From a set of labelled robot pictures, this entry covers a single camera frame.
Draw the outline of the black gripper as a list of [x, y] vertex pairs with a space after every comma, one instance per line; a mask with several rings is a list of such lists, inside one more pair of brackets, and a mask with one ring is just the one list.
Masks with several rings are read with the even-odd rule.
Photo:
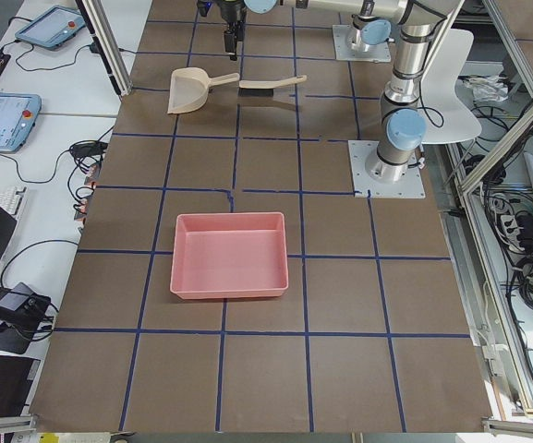
[[224, 51], [230, 60], [237, 60], [238, 45], [245, 40], [247, 6], [243, 0], [198, 0], [196, 8], [202, 17], [207, 17], [212, 6], [219, 8], [225, 23]]

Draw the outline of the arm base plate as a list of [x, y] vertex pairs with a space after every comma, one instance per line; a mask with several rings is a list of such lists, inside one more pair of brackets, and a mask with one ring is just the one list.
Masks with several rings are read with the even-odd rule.
[[356, 198], [423, 199], [426, 197], [414, 151], [402, 165], [378, 157], [376, 140], [349, 140], [353, 192]]
[[333, 48], [340, 61], [389, 63], [388, 45], [391, 23], [379, 19], [366, 23], [361, 29], [355, 25], [333, 25]]

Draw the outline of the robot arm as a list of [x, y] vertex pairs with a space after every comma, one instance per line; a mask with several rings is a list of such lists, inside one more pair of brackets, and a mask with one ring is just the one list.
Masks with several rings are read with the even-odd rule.
[[408, 161], [421, 144], [427, 125], [418, 113], [420, 81], [426, 71], [436, 31], [454, 18], [460, 1], [199, 1], [206, 16], [217, 6], [225, 23], [224, 48], [232, 60], [244, 40], [247, 12], [265, 14], [277, 6], [351, 13], [365, 21], [383, 18], [400, 28], [391, 79], [381, 101], [383, 135], [366, 160], [367, 174], [375, 181], [394, 184], [406, 174]]
[[391, 22], [387, 19], [354, 15], [345, 41], [350, 50], [365, 53], [387, 42], [391, 30]]

